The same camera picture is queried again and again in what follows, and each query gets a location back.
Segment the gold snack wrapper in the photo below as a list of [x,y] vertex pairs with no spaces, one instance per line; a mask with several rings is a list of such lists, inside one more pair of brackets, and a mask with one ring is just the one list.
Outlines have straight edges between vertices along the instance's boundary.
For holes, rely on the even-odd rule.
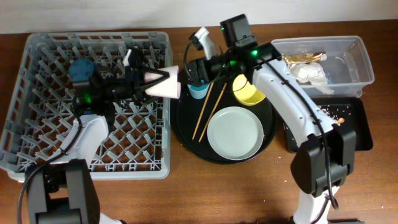
[[282,59],[287,63],[312,63],[327,59],[326,52],[283,55]]

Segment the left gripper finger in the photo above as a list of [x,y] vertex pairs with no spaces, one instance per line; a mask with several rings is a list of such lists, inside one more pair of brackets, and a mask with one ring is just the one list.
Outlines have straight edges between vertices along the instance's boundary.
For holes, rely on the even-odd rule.
[[167,96],[167,84],[161,82],[153,86],[142,85],[137,89],[136,98],[139,102],[148,104],[154,98]]
[[163,71],[163,70],[148,70],[144,74],[144,81],[145,82],[151,82],[154,80],[162,79],[162,78],[169,78],[170,73]]

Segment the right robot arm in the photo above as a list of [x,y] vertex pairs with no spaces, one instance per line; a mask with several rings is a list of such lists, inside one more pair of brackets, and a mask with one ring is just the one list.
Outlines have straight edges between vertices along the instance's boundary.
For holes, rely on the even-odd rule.
[[190,36],[188,46],[204,50],[205,56],[184,61],[183,81],[201,86],[243,74],[265,94],[298,146],[290,170],[300,196],[290,221],[328,223],[329,209],[339,208],[335,194],[354,169],[356,133],[342,130],[313,102],[274,45],[258,44],[245,14],[220,25],[227,51],[217,54],[208,30],[201,27]]

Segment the pink cup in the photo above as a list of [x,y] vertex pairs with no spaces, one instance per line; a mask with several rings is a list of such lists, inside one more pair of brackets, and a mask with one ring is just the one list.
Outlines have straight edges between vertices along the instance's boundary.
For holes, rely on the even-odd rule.
[[148,88],[145,92],[150,96],[158,96],[163,98],[180,98],[181,83],[178,81],[179,67],[172,66],[161,68],[161,71],[169,72],[170,77],[159,84]]

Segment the food scraps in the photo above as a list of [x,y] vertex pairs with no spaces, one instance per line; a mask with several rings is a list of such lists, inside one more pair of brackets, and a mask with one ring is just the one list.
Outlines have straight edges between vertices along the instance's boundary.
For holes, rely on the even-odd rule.
[[334,120],[334,122],[341,126],[350,120],[352,112],[349,111],[349,106],[338,106],[338,105],[320,105],[319,109],[322,110],[326,115]]

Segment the white napkin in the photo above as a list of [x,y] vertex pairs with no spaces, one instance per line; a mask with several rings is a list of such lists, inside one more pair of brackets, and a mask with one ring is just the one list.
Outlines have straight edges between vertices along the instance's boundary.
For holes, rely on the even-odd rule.
[[324,94],[334,94],[335,91],[327,87],[328,80],[326,73],[319,63],[291,63],[289,70],[299,83],[310,83],[311,85],[315,85],[316,89]]

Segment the light blue cup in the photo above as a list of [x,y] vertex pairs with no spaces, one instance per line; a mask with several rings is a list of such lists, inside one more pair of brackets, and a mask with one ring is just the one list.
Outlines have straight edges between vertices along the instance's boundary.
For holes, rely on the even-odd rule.
[[207,95],[208,89],[209,84],[204,84],[202,86],[188,85],[188,90],[191,96],[196,100],[204,98]]

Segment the yellow bowl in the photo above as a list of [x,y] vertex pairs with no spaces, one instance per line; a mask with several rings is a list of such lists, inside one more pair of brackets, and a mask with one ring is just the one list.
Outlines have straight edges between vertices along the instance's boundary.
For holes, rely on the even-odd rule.
[[254,106],[266,98],[261,91],[248,82],[243,74],[234,79],[233,94],[241,104],[246,106]]

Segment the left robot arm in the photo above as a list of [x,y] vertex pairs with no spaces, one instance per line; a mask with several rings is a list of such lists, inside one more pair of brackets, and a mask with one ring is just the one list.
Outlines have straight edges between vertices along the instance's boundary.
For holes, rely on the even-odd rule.
[[143,53],[129,49],[124,77],[89,59],[69,68],[75,95],[74,121],[59,149],[25,174],[20,196],[27,197],[31,223],[118,223],[100,210],[89,166],[115,122],[115,103],[148,104],[156,98],[178,98],[177,66],[160,69],[143,64]]

